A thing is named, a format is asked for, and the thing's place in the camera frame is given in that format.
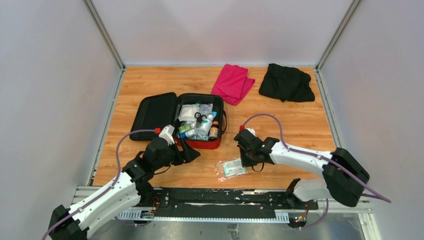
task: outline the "black metal base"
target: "black metal base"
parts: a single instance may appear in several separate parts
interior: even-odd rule
[[[305,202],[288,201],[285,191],[229,188],[163,188],[154,190],[160,199],[158,217],[273,219],[274,210],[306,210]],[[152,206],[153,201],[144,206]],[[309,209],[318,204],[309,201]]]

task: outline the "plastic package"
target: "plastic package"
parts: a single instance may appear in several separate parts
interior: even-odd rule
[[[194,135],[196,135],[196,129],[191,129],[188,131],[185,131],[183,133],[180,133],[178,136],[180,139],[188,139],[190,137],[193,137]]]
[[[195,129],[196,128],[196,123],[197,123],[196,121],[183,121],[181,123],[181,126],[190,125],[191,126],[191,129]]]
[[[214,104],[200,104],[199,113],[201,115],[209,115],[212,113],[212,109],[214,108]]]
[[[178,131],[179,131],[180,134],[182,134],[184,132],[190,131],[191,129],[193,129],[192,128],[192,125],[190,125],[190,124],[184,124],[184,125],[181,125],[178,128]]]
[[[195,122],[195,114],[197,112],[199,112],[199,107],[196,104],[182,105],[178,120]]]
[[[194,139],[202,140],[202,141],[208,141],[209,135],[202,135],[202,134],[199,133],[199,131],[197,131],[197,134],[194,136]]]
[[[229,161],[219,161],[215,165],[215,169],[216,175],[218,175],[218,182],[223,182],[227,179],[248,173],[246,168],[242,166],[240,157]]]

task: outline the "black cloth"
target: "black cloth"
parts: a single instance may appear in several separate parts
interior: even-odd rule
[[[309,74],[288,66],[275,63],[268,65],[268,71],[263,77],[259,94],[273,99],[291,102],[313,102],[315,95],[309,87]]]

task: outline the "brown bottle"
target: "brown bottle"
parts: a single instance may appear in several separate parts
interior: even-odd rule
[[[214,121],[209,130],[209,141],[217,140],[219,132],[220,132],[220,123],[218,121]]]

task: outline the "pink towel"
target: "pink towel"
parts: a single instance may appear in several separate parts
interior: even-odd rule
[[[237,105],[246,97],[255,83],[254,79],[247,76],[247,68],[225,64],[211,94],[222,97],[225,102],[231,105]]]

